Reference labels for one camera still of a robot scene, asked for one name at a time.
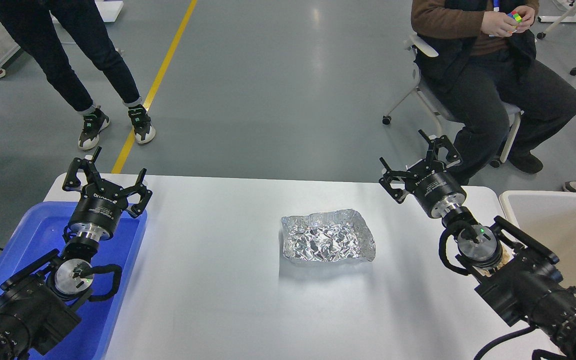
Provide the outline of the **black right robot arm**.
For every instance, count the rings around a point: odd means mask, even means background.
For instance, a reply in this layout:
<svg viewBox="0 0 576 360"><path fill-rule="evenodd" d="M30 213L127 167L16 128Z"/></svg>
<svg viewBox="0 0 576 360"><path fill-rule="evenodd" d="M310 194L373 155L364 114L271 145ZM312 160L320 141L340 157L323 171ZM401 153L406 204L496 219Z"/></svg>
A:
<svg viewBox="0 0 576 360"><path fill-rule="evenodd" d="M533 360L576 360L576 287L562 287L559 257L502 216L481 224L464 205L467 192L448 168L461 155L446 136L428 136L425 157L393 170L384 158L379 184L397 203L416 198L425 214L441 219L439 259L462 276L474 276L475 291L508 326L524 321L527 328L490 341L475 355L481 360L494 347L534 330L544 332L558 353L535 349Z"/></svg>

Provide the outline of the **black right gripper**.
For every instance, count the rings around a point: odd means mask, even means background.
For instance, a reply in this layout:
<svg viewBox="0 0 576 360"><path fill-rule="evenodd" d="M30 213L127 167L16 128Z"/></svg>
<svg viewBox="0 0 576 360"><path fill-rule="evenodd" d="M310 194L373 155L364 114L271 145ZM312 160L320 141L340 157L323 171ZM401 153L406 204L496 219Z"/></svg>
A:
<svg viewBox="0 0 576 360"><path fill-rule="evenodd" d="M396 203L402 204L407 195L412 194L428 217L442 219L466 202L466 191L446 171L459 166L462 157L446 135L428 136L422 129L418 133L428 144L422 167L393 170L380 157L383 172L379 184ZM439 159L440 150L446 150L445 161ZM402 183L403 187L393 187L395 182Z"/></svg>

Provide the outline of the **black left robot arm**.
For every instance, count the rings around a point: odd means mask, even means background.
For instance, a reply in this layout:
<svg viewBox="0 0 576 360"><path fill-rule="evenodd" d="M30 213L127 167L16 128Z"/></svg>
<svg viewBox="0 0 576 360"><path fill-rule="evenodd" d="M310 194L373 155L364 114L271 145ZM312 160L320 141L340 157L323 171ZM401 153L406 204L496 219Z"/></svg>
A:
<svg viewBox="0 0 576 360"><path fill-rule="evenodd" d="M145 168L128 187L102 178L96 168L101 150L74 158L66 172L62 189L80 198L62 231L64 248L48 251L0 285L0 360L27 360L31 350L48 353L82 321L80 307L110 300L121 288L121 265L92 260L99 244L114 237L121 215L144 214L153 192L144 183Z"/></svg>

